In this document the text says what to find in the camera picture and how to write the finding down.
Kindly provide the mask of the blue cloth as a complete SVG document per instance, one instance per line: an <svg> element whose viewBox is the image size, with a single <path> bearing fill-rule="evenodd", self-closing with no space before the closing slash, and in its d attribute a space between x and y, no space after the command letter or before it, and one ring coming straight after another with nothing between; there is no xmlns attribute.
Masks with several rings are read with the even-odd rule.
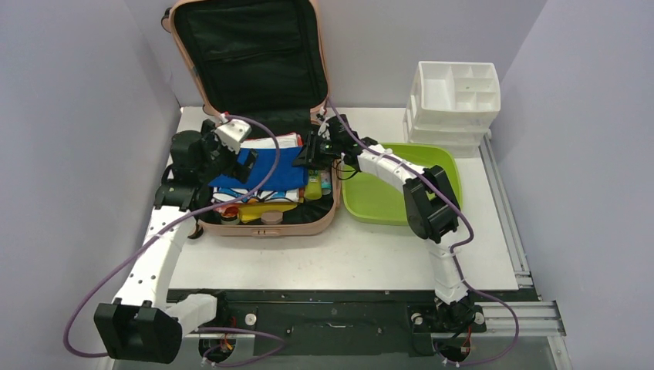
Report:
<svg viewBox="0 0 654 370"><path fill-rule="evenodd" d="M300 146L281 148L280 159L275 168L274 173L270 178L261 186L260 190L270 191L283 191L283 190L297 190L304 187L308 182L308 171L301 166L292 166L293 160L300 153L302 148ZM241 183L238 180L220 175L213 179L210 187L218 188L235 188L243 190L251 190L264 179L271 169L275 159L275 149L255 149L258 154L248 181Z"/></svg>

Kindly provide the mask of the pink hard-shell suitcase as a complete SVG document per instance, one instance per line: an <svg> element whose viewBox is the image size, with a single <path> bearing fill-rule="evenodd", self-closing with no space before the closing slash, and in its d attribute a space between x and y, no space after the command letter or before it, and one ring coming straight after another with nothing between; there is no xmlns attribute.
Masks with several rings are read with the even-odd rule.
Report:
<svg viewBox="0 0 654 370"><path fill-rule="evenodd" d="M275 160L257 192L274 173L280 159L277 137L299 135L298 144L316 126L315 114L325 105L329 79L322 55L319 17L311 1L181 1L169 8L162 26L174 37L204 101L207 119L223 123L242 119L251 126L245 140L271 138ZM335 163L332 193L307 201L300 189L298 206L284 213L281 224L260 219L238 225L221 224L214 209L242 203L241 197L211 202L198 217L204 229L222 236L305 236L322 232L339 203L340 182Z"/></svg>

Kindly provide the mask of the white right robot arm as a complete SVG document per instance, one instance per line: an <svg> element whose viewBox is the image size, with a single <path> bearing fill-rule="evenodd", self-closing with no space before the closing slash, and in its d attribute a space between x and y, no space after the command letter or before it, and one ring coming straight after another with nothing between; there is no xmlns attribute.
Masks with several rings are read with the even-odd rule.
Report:
<svg viewBox="0 0 654 370"><path fill-rule="evenodd" d="M365 173L388 184L403 196L407 223L412 232L427 242L433 265L437 306L435 319L446 332L459 335L470 330L480 312L469 297L469 286L457 258L457 248L471 238L446 247L443 237L467 229L470 222L460 210L445 170L424 167L396 155L369 137L359 137L344 115L333 116L311 129L294 158L295 167L323 170L341 160L355 173Z"/></svg>

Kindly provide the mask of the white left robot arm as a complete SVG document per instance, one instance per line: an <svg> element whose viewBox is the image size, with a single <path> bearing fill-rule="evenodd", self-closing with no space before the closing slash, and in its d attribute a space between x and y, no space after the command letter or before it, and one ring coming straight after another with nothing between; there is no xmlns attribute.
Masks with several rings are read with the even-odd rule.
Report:
<svg viewBox="0 0 654 370"><path fill-rule="evenodd" d="M145 248L113 301L99 304L93 316L110 358L169 364L185 335L201 325L210 331L228 326L230 310L217 297L191 294L167 306L167 293L180 253L211 202L208 184L220 175L247 181L258 156L239 160L238 154L250 132L250 124L230 118L207 119L199 131L173 135Z"/></svg>

